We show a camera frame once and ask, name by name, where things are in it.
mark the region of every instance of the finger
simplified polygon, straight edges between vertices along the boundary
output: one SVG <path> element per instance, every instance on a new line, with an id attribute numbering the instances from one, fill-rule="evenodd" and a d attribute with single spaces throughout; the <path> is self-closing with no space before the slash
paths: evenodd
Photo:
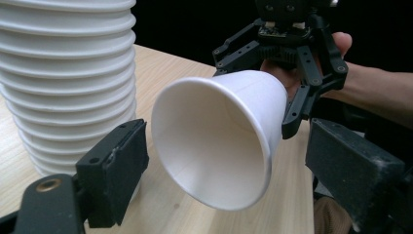
<path id="1" fill-rule="evenodd" d="M 353 38 L 350 34 L 344 32 L 336 32 L 332 34 L 334 42 L 343 57 L 352 47 Z"/>

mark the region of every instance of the skin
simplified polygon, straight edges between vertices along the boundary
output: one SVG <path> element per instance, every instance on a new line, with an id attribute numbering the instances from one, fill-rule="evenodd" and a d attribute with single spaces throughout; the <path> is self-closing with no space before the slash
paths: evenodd
<path id="1" fill-rule="evenodd" d="M 342 57 L 352 46 L 349 34 L 337 32 L 333 35 Z M 413 130 L 413 73 L 388 72 L 347 62 L 349 72 L 344 88 L 329 91 L 324 98 L 333 98 L 365 109 Z M 277 77 L 292 99 L 300 86 L 295 70 L 283 70 L 274 62 L 265 60 L 261 70 Z"/>

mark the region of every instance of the tabletop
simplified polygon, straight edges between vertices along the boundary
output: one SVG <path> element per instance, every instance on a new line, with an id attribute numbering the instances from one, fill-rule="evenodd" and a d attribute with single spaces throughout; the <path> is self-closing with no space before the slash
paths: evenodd
<path id="1" fill-rule="evenodd" d="M 210 208 L 186 194 L 169 177 L 152 144 L 151 112 L 159 91 L 173 80 L 211 77 L 215 68 L 134 45 L 137 118 L 148 122 L 150 162 L 121 226 L 87 233 L 314 233 L 311 171 L 305 167 L 309 124 L 282 140 L 273 162 L 270 186 L 252 207 L 227 212 Z M 0 216 L 19 209 L 22 193 L 40 178 L 24 150 L 13 116 L 0 96 Z"/>

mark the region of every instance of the stack of cups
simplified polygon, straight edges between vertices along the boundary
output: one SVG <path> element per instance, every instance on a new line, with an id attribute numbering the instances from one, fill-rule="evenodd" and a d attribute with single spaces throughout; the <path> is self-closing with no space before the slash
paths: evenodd
<path id="1" fill-rule="evenodd" d="M 134 0 L 0 3 L 0 92 L 42 176 L 135 118 Z"/>

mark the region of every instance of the table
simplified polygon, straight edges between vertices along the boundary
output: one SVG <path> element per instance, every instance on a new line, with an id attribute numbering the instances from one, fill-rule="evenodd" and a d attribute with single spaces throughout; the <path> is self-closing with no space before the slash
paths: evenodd
<path id="1" fill-rule="evenodd" d="M 87 227 L 87 233 L 313 233 L 312 176 L 304 165 L 308 122 L 303 121 L 295 137 L 280 143 L 269 189 L 257 204 L 238 212 L 207 207 L 181 190 L 164 170 L 152 144 L 150 119 L 155 98 L 166 84 L 187 76 L 211 77 L 215 68 L 140 46 L 135 50 L 136 114 L 148 121 L 149 167 L 122 225 Z M 38 178 L 0 97 L 0 216 L 18 210 L 25 187 Z"/>

